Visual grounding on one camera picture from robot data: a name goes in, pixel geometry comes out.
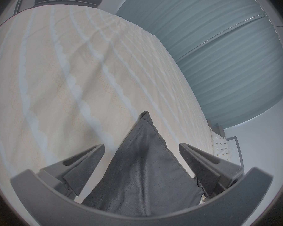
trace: pillowcase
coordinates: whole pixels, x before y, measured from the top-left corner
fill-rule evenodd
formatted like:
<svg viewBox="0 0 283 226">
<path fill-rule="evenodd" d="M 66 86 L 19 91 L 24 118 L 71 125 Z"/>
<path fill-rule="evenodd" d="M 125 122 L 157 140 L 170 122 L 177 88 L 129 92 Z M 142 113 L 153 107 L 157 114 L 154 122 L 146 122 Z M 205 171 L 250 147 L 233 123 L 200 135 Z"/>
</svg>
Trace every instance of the pillowcase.
<svg viewBox="0 0 283 226">
<path fill-rule="evenodd" d="M 212 131 L 211 128 L 210 130 L 211 130 L 212 145 L 213 145 L 213 155 L 223 160 L 232 162 L 228 151 L 226 138 L 218 135 L 217 133 Z"/>
</svg>

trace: black cloth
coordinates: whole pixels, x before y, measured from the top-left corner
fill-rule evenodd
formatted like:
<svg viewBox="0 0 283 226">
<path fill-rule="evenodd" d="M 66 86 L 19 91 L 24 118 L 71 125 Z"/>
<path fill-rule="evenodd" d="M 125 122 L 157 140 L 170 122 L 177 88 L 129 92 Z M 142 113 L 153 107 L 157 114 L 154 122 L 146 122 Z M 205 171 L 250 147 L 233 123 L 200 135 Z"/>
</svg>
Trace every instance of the black cloth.
<svg viewBox="0 0 283 226">
<path fill-rule="evenodd" d="M 159 216 L 198 205 L 202 194 L 145 111 L 82 204 L 126 216 Z"/>
</svg>

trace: dark gray fabric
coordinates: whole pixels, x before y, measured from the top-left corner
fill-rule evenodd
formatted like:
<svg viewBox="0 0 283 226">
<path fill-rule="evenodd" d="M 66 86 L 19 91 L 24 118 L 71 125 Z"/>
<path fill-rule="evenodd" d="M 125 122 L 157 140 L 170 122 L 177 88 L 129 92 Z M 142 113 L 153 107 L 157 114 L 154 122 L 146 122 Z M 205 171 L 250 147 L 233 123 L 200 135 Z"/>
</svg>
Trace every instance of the dark gray fabric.
<svg viewBox="0 0 283 226">
<path fill-rule="evenodd" d="M 82 204 L 126 216 L 158 216 L 198 205 L 202 194 L 145 111 Z"/>
</svg>

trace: bed sheet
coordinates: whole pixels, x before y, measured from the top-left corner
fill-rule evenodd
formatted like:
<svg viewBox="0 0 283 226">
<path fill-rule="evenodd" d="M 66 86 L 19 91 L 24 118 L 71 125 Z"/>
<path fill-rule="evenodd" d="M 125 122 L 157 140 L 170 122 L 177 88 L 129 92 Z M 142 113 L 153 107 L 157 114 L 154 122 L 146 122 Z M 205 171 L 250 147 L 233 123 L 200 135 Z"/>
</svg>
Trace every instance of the bed sheet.
<svg viewBox="0 0 283 226">
<path fill-rule="evenodd" d="M 121 17 L 74 5 L 25 10 L 0 27 L 0 189 L 29 224 L 38 225 L 12 189 L 12 176 L 104 143 L 102 160 L 75 199 L 80 203 L 143 111 L 193 177 L 179 143 L 212 154 L 211 133 L 155 36 Z"/>
</svg>

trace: teal curtain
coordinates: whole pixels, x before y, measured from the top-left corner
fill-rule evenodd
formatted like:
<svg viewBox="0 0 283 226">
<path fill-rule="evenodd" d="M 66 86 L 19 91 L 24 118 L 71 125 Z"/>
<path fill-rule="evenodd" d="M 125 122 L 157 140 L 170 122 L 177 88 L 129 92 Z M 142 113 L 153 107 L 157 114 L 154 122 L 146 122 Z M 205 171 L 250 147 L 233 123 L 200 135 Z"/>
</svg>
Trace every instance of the teal curtain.
<svg viewBox="0 0 283 226">
<path fill-rule="evenodd" d="M 283 98 L 283 48 L 255 0 L 126 0 L 117 15 L 161 41 L 213 125 L 237 125 Z"/>
</svg>

